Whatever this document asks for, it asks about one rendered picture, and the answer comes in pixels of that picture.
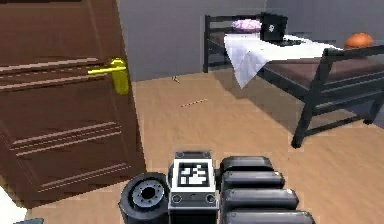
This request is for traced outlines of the orange ball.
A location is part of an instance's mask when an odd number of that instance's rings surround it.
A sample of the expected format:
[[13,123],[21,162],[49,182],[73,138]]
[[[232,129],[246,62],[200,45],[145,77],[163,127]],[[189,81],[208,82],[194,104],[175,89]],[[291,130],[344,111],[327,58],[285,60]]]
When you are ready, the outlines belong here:
[[347,38],[344,44],[345,49],[365,48],[373,45],[373,39],[368,33],[355,33]]

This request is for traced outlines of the black frame bed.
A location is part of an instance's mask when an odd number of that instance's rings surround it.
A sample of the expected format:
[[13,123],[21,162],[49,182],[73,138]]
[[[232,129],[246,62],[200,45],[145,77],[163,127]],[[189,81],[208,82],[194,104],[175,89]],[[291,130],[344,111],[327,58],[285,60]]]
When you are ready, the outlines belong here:
[[[238,19],[260,21],[262,13],[240,15]],[[226,34],[260,35],[260,31],[237,33],[231,26],[221,28],[211,26],[213,22],[235,20],[237,20],[235,16],[204,17],[204,71],[212,65],[209,61],[212,52],[221,53],[224,56],[221,63],[232,66],[224,46]],[[270,61],[253,78],[259,77],[304,103],[291,142],[294,148],[299,148],[307,136],[359,119],[366,124],[374,122],[384,105],[384,63],[374,59],[377,55],[384,55],[384,45],[353,49],[326,48],[321,57]],[[313,129],[309,127],[315,116],[368,101],[372,106],[369,113],[362,117],[356,115]]]

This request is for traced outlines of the brown room door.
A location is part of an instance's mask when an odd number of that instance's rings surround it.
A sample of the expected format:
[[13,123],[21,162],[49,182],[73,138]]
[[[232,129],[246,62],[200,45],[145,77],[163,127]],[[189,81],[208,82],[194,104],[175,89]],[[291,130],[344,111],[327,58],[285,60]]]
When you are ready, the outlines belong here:
[[26,208],[112,185],[145,160],[118,0],[0,0],[0,176]]

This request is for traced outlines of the black laptop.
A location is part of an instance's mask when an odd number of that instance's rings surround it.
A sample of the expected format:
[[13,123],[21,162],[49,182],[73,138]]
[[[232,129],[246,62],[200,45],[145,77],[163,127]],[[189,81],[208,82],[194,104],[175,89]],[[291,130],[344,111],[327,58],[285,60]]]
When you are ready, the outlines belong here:
[[285,39],[285,30],[288,21],[287,16],[272,13],[262,13],[260,17],[260,39],[279,47],[302,44],[301,40]]

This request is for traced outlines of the white bed sheet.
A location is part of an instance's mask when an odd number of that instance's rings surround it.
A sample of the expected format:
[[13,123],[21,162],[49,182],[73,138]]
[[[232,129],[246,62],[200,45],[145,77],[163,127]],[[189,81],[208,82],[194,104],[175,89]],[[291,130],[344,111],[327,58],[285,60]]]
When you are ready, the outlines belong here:
[[309,59],[321,57],[331,44],[285,35],[285,40],[299,40],[299,45],[280,47],[260,39],[259,34],[226,34],[224,46],[234,69],[234,75],[241,88],[257,75],[270,61]]

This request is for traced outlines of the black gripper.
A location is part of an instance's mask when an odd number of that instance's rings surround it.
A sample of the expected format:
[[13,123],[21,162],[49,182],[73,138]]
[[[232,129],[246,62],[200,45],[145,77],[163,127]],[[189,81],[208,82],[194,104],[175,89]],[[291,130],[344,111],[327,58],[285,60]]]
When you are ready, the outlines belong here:
[[124,187],[118,203],[124,224],[169,224],[166,175],[142,173]]

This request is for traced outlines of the pink pillow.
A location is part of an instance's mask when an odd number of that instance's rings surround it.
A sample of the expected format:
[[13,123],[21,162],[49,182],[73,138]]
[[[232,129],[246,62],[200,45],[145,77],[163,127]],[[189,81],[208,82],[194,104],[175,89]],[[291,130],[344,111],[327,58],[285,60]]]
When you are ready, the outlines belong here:
[[256,19],[243,19],[232,23],[232,28],[237,33],[257,33],[261,26],[262,23]]

